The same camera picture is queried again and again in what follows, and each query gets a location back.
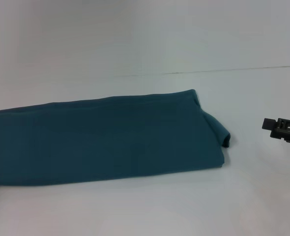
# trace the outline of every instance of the white table surface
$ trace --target white table surface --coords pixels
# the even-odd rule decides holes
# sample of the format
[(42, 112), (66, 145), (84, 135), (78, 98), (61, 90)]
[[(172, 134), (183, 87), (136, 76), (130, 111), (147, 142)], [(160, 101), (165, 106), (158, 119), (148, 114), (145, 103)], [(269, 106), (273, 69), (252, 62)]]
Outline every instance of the white table surface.
[(0, 0), (0, 109), (195, 89), (232, 134), (220, 169), (0, 187), (0, 236), (290, 236), (278, 66), (290, 0)]

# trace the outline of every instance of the folded fabric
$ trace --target folded fabric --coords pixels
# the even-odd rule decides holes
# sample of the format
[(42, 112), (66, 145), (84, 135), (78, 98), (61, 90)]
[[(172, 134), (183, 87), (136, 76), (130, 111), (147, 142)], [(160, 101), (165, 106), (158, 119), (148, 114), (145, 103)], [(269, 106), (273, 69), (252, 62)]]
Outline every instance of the folded fabric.
[(0, 111), (0, 185), (49, 185), (221, 167), (229, 132), (194, 90)]

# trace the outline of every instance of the teal towel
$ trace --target teal towel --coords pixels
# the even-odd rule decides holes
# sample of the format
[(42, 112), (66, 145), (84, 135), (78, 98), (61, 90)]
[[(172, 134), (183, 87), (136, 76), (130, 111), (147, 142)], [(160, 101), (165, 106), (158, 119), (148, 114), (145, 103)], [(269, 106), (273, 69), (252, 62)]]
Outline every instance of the teal towel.
[(229, 132), (194, 90), (0, 111), (0, 185), (35, 186), (221, 167)]

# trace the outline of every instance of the white backdrop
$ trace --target white backdrop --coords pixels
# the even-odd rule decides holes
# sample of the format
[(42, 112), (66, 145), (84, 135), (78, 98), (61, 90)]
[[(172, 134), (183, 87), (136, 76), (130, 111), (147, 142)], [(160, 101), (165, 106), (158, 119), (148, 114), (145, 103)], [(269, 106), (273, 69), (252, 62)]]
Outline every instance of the white backdrop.
[(0, 236), (290, 236), (290, 0), (0, 0), (0, 109), (187, 89), (222, 168), (0, 187)]

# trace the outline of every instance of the teal cloth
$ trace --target teal cloth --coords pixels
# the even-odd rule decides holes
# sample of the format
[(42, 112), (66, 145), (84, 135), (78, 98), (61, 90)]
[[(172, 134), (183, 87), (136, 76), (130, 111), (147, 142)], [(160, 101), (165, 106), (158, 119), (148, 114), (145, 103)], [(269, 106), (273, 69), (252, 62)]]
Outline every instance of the teal cloth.
[(0, 185), (50, 185), (221, 167), (229, 132), (194, 90), (0, 111)]

